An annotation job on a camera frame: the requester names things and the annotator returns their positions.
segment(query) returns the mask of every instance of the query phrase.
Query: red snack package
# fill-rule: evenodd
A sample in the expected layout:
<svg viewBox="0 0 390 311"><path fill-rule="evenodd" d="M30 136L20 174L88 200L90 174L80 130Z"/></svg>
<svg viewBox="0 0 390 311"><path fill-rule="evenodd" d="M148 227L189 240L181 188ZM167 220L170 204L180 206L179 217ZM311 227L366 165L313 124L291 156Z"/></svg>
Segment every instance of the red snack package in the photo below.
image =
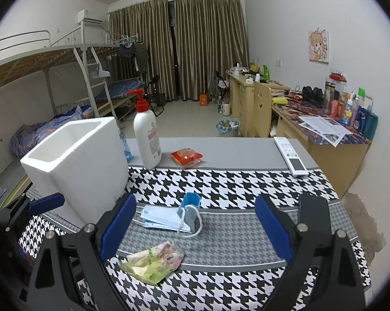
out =
<svg viewBox="0 0 390 311"><path fill-rule="evenodd" d="M176 165L186 168L201 162L202 154L191 148L182 148L171 153L171 158Z"/></svg>

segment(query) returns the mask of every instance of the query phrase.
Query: yellow cloth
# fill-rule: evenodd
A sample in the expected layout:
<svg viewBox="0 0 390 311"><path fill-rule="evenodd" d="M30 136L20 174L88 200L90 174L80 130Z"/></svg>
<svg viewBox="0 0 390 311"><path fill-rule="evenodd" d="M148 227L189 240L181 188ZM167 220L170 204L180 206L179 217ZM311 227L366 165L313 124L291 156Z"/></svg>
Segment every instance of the yellow cloth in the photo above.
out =
<svg viewBox="0 0 390 311"><path fill-rule="evenodd" d="M272 104L287 105L289 101L285 97L274 97L271 98Z"/></svg>

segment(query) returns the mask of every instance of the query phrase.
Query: black and white tablecloth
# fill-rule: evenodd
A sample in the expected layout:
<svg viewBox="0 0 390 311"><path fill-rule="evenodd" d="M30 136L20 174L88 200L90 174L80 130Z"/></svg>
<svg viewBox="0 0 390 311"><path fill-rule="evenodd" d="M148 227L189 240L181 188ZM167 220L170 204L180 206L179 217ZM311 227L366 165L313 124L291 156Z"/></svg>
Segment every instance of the black and white tablecloth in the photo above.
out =
<svg viewBox="0 0 390 311"><path fill-rule="evenodd" d="M269 297L285 269L266 240L253 208L259 194L269 194L279 209L297 221L297 199L303 192L326 198L329 202L332 231L346 230L358 262L362 283L370 287L370 275L364 252L342 204L321 170L297 179L286 171L233 171L215 169L129 168L126 191L134 193L138 204L176 207L186 192L202 197L206 228L199 238L179 241L185 251L181 267L169 278L153 287L123 272L119 264L128 253L137 252L167 240L167 231L147 230L131 224L116 257L105 263L119 293L133 310L257 310ZM39 198L32 187L27 195ZM62 235L78 228L54 213L36 216L19 240L22 248L36 256L47 230ZM262 233L250 248L252 237ZM311 268L297 298L294 310L308 301L317 268ZM85 281L78 282L84 301L93 305Z"/></svg>

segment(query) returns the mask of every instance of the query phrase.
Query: curtain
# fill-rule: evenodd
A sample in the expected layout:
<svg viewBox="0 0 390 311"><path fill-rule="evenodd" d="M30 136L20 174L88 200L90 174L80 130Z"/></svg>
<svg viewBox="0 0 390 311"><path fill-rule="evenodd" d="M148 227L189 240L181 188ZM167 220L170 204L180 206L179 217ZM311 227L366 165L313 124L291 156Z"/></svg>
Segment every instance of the curtain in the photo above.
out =
<svg viewBox="0 0 390 311"><path fill-rule="evenodd" d="M110 13L110 32L133 36L146 44L151 66L151 74L145 75L145 82L159 74L161 91L166 100L176 99L175 70L171 28L167 12L167 0L152 0ZM134 59L117 55L117 75L119 79L136 76Z"/></svg>
<svg viewBox="0 0 390 311"><path fill-rule="evenodd" d="M217 70L248 63L240 0L175 0L176 47L182 99L208 93Z"/></svg>

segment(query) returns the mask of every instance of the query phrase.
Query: white foam box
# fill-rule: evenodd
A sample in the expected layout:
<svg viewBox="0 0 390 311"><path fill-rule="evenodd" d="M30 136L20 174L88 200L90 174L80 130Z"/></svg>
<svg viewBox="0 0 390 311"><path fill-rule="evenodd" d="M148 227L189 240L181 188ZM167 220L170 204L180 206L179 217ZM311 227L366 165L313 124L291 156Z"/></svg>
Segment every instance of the white foam box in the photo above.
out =
<svg viewBox="0 0 390 311"><path fill-rule="evenodd" d="M71 121L27 153L21 164L42 197L60 192L54 211L82 228L113 209L129 177L113 117Z"/></svg>

